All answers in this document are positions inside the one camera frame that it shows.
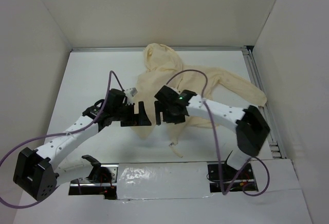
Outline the cream yellow jacket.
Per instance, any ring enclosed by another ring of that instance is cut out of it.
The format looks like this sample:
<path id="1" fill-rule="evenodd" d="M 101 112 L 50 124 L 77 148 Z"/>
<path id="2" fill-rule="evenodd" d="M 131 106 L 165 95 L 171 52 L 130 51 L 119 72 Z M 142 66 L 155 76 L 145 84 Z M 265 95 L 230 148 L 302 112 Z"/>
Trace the cream yellow jacket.
<path id="1" fill-rule="evenodd" d="M 250 81 L 220 67 L 187 65 L 169 46 L 152 43 L 143 51 L 146 71 L 137 78 L 137 94 L 134 102 L 144 102 L 151 126 L 137 126 L 132 130 L 140 139 L 146 139 L 153 131 L 155 119 L 155 94 L 166 84 L 178 91 L 190 90 L 213 98 L 213 90 L 221 85 L 255 106 L 263 107 L 267 97 Z"/>

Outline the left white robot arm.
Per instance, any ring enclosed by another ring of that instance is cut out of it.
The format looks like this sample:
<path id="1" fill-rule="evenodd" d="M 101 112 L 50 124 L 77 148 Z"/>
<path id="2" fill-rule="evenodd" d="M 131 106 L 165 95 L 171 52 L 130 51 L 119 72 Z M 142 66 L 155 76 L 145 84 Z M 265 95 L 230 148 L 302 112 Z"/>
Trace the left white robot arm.
<path id="1" fill-rule="evenodd" d="M 87 139 L 95 136 L 112 122 L 121 126 L 150 126 L 144 103 L 138 103 L 135 113 L 133 98 L 137 89 L 125 91 L 112 88 L 105 99 L 88 107 L 63 134 L 55 135 L 48 143 L 31 150 L 20 151 L 13 182 L 36 201 L 50 196 L 59 185 L 59 164 Z"/>

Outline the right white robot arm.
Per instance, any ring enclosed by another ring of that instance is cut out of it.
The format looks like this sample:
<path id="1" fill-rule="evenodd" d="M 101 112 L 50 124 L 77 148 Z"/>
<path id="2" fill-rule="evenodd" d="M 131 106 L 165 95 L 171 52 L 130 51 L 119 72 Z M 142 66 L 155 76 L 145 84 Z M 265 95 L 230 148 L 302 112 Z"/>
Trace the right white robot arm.
<path id="1" fill-rule="evenodd" d="M 247 108 L 232 107 L 208 100 L 201 95 L 163 86 L 155 95 L 156 124 L 163 122 L 180 124 L 187 116 L 207 119 L 219 124 L 236 134 L 238 149 L 227 159 L 225 175 L 230 179 L 242 173 L 242 166 L 247 160 L 259 155 L 270 128 L 255 106 Z"/>

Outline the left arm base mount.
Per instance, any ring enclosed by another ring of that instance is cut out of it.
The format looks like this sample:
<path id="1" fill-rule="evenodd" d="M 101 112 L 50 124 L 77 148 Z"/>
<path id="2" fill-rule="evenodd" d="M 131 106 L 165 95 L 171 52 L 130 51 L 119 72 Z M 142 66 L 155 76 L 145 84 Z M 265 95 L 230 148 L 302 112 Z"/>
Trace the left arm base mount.
<path id="1" fill-rule="evenodd" d="M 117 199 L 117 180 L 119 164 L 102 164 L 90 155 L 82 156 L 92 166 L 85 177 L 70 182 L 69 196 L 103 196 L 107 200 Z"/>

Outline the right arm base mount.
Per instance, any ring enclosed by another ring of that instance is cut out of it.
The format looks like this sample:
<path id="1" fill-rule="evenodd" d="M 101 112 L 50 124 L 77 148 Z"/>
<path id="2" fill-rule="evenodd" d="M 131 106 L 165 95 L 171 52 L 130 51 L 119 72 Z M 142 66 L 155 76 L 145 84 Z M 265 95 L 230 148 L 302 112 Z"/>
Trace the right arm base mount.
<path id="1" fill-rule="evenodd" d="M 223 183 L 224 187 L 227 189 L 233 177 L 236 175 L 237 170 L 232 168 L 227 164 L 228 158 L 222 162 L 222 171 L 223 171 Z M 218 165 L 217 163 L 208 163 L 208 174 L 206 178 L 209 181 L 209 188 L 211 193 L 221 192 L 220 188 L 220 178 L 218 174 Z M 238 175 L 234 184 L 230 188 L 231 192 L 241 192 L 245 186 L 245 191 L 258 191 L 257 184 L 255 182 L 254 173 L 251 167 L 251 164 L 248 163 L 244 170 Z"/>

